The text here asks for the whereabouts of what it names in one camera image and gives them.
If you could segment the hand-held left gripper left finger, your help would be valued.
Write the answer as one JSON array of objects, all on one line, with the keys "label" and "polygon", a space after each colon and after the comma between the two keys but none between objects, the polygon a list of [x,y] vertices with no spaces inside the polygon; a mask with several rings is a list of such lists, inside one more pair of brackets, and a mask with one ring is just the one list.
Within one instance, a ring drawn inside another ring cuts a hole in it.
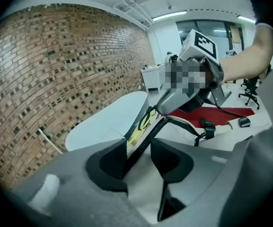
[{"label": "hand-held left gripper left finger", "polygon": [[127,184],[122,181],[126,161],[126,140],[122,139],[92,154],[86,162],[86,172],[102,190],[127,191]]}]

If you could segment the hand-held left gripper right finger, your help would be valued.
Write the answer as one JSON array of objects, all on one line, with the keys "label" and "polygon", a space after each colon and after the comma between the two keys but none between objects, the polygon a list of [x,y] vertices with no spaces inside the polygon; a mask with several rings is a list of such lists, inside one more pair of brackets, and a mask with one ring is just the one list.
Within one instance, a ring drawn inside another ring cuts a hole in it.
[{"label": "hand-held left gripper right finger", "polygon": [[194,167],[194,160],[188,154],[162,139],[153,138],[150,143],[150,158],[166,183],[184,180]]}]

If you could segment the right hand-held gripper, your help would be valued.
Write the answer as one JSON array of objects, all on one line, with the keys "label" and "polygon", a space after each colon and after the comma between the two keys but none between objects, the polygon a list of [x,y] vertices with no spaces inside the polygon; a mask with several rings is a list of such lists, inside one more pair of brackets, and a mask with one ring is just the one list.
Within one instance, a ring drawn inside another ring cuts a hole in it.
[{"label": "right hand-held gripper", "polygon": [[215,42],[196,30],[184,40],[177,59],[165,66],[165,93],[156,104],[161,115],[176,109],[191,112],[203,104],[221,106],[231,93],[224,94],[224,71]]}]

